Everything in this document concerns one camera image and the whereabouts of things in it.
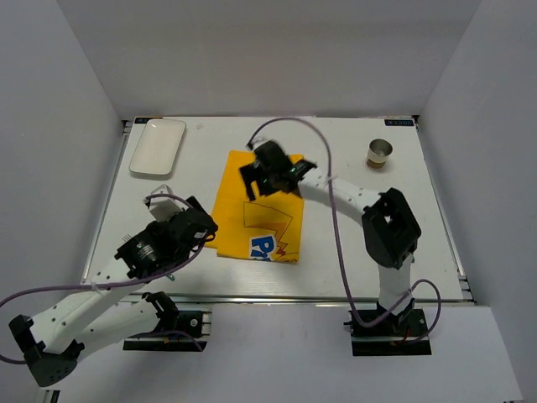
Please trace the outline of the yellow Pikachu cloth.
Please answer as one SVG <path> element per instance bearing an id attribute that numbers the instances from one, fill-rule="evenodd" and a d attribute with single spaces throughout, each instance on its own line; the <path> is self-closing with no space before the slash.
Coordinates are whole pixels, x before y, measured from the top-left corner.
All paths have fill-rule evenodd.
<path id="1" fill-rule="evenodd" d="M 296 264 L 304 200 L 275 193 L 249 201 L 239 168 L 253 160 L 253 154 L 246 151 L 229 152 L 211 212 L 218 231 L 207 246 L 220 257 Z"/>

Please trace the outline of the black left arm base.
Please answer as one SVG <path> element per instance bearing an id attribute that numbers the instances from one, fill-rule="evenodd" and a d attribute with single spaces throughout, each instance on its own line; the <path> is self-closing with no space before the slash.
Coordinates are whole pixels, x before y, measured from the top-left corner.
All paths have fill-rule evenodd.
<path id="1" fill-rule="evenodd" d="M 164 292 L 144 293 L 142 301 L 156 309 L 159 319 L 153 331 L 123 341 L 123 351 L 192 352 L 204 351 L 211 331 L 211 312 L 178 307 Z"/>

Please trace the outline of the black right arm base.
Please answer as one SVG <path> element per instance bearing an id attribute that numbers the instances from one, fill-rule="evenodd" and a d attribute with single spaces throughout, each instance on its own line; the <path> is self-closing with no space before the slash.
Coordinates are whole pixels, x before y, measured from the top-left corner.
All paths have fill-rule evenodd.
<path id="1" fill-rule="evenodd" d="M 351 335 L 353 357 L 430 356 L 432 354 L 429 337 L 419 339 L 428 330 L 422 309 L 414 309 L 397 328 L 388 320 L 376 327 L 362 327 L 351 312 L 349 312 L 349 320 L 344 322 L 343 326 Z"/>

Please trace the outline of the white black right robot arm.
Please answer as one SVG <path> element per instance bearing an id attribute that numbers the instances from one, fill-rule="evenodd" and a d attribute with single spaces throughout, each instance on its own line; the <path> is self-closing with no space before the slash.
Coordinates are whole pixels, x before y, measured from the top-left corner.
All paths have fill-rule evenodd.
<path id="1" fill-rule="evenodd" d="M 403 193 L 394 188 L 372 191 L 331 179 L 311 161 L 293 163 L 273 140 L 249 143 L 248 148 L 254 162 L 239 171 L 250 200 L 275 193 L 293 194 L 334 209 L 360 225 L 365 249 L 378 265 L 379 326 L 391 335 L 401 333 L 414 308 L 410 268 L 421 235 Z"/>

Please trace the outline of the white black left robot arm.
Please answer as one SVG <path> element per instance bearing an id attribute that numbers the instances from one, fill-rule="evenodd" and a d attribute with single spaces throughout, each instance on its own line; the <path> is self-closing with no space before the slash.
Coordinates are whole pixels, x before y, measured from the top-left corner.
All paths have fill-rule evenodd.
<path id="1" fill-rule="evenodd" d="M 148 293 L 123 311 L 122 298 L 174 273 L 197 257 L 218 226 L 194 196 L 153 194 L 144 200 L 154 219 L 126 236 L 110 263 L 89 285 L 32 317 L 18 315 L 9 329 L 37 385 L 50 387 L 71 374 L 92 353 L 126 338 L 178 338 L 196 343 L 200 332 L 182 322 L 164 293 Z"/>

